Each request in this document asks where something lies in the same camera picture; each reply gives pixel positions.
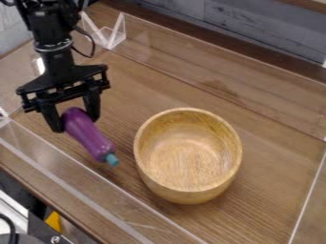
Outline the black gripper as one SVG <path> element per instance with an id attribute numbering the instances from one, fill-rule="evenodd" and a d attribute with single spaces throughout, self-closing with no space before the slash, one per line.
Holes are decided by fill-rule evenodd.
<path id="1" fill-rule="evenodd" d="M 40 112 L 51 131 L 64 131 L 56 110 L 59 103 L 83 98 L 92 121 L 100 116 L 100 94 L 111 88 L 104 64 L 79 65 L 70 49 L 40 51 L 44 72 L 16 89 L 26 112 Z"/>

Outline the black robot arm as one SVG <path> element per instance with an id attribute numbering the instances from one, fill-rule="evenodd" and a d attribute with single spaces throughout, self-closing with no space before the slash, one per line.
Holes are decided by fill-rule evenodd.
<path id="1" fill-rule="evenodd" d="M 14 5 L 34 35 L 44 72 L 16 89 L 22 107 L 39 112 L 54 132 L 64 130 L 56 105 L 80 97 L 87 115 L 100 117 L 100 94 L 111 87 L 104 64 L 78 65 L 72 55 L 78 49 L 71 33 L 86 31 L 78 27 L 80 6 L 74 0 L 14 0 Z"/>

